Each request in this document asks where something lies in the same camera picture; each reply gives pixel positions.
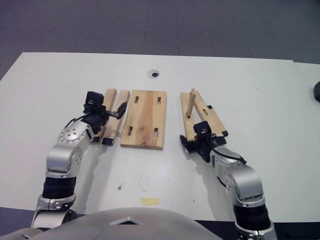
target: black cable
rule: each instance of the black cable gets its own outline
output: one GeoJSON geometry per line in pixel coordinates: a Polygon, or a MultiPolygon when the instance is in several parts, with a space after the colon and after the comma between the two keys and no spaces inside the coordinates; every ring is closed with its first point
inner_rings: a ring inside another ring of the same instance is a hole
{"type": "Polygon", "coordinates": [[[88,113],[88,114],[82,115],[82,116],[80,116],[80,117],[78,117],[78,118],[73,118],[73,119],[71,119],[64,128],[67,128],[72,122],[74,123],[75,121],[78,121],[78,120],[80,120],[80,119],[83,119],[84,117],[89,116],[89,115],[91,115],[91,114],[92,114],[92,113],[88,113]]]}
{"type": "Polygon", "coordinates": [[[218,152],[217,150],[215,150],[214,147],[212,147],[212,150],[213,150],[216,154],[219,154],[220,156],[222,156],[222,157],[224,157],[224,158],[237,160],[237,161],[240,161],[240,162],[242,162],[242,163],[244,163],[244,164],[247,163],[247,161],[246,161],[242,156],[240,156],[240,158],[239,158],[239,157],[233,157],[233,156],[227,156],[227,155],[224,155],[223,153],[218,152]]]}
{"type": "Polygon", "coordinates": [[[82,116],[76,118],[74,121],[78,121],[78,120],[83,119],[84,117],[87,117],[87,116],[90,116],[90,115],[92,115],[92,113],[88,113],[88,114],[82,115],[82,116]]]}
{"type": "Polygon", "coordinates": [[[71,119],[64,128],[67,128],[72,122],[74,122],[76,120],[77,120],[76,118],[71,119]]]}

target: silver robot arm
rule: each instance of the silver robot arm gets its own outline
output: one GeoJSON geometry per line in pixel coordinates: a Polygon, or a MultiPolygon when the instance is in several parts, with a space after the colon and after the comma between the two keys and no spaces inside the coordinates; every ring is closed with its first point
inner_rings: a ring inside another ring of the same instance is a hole
{"type": "Polygon", "coordinates": [[[275,226],[270,221],[261,180],[246,161],[225,146],[209,154],[219,182],[231,199],[240,240],[276,240],[275,226]]]}
{"type": "Polygon", "coordinates": [[[46,159],[43,193],[38,197],[32,228],[52,229],[76,218],[70,210],[76,199],[76,177],[93,137],[92,128],[80,120],[61,131],[46,159]]]}
{"type": "Polygon", "coordinates": [[[43,192],[38,197],[31,228],[52,229],[77,218],[77,213],[70,208],[76,200],[74,190],[82,157],[109,116],[120,119],[127,108],[124,102],[117,112],[108,111],[103,101],[102,94],[89,91],[84,104],[85,115],[71,120],[49,151],[43,192]]]}
{"type": "Polygon", "coordinates": [[[211,132],[207,121],[193,126],[195,140],[180,135],[189,153],[197,152],[212,164],[219,182],[225,187],[236,218],[239,240],[276,240],[274,224],[270,221],[265,195],[258,174],[239,154],[230,151],[223,136],[211,132]]]}

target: white table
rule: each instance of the white table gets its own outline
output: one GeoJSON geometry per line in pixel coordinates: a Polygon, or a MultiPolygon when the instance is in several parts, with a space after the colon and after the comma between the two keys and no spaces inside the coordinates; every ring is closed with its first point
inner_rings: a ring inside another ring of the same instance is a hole
{"type": "Polygon", "coordinates": [[[167,91],[163,150],[93,145],[77,178],[78,213],[141,207],[141,197],[196,220],[232,221],[210,164],[188,155],[180,92],[196,88],[260,175],[274,222],[320,221],[320,104],[290,60],[23,53],[0,82],[0,206],[34,210],[46,156],[87,91],[167,91]],[[157,69],[160,76],[146,73],[157,69]]]}

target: wooden peg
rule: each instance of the wooden peg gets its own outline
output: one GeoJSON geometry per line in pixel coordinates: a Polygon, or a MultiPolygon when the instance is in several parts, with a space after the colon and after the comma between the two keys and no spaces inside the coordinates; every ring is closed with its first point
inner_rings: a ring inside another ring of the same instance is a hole
{"type": "Polygon", "coordinates": [[[196,90],[194,88],[192,88],[191,92],[190,92],[190,98],[189,98],[189,102],[188,102],[188,107],[186,109],[186,116],[188,118],[190,118],[191,113],[192,113],[192,108],[195,105],[196,94],[197,94],[196,90]]]}

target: floor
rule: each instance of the floor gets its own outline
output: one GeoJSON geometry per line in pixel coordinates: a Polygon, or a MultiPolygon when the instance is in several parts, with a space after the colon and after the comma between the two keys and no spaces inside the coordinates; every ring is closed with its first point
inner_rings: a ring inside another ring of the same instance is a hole
{"type": "Polygon", "coordinates": [[[320,0],[0,0],[0,79],[21,52],[320,64],[320,0]]]}

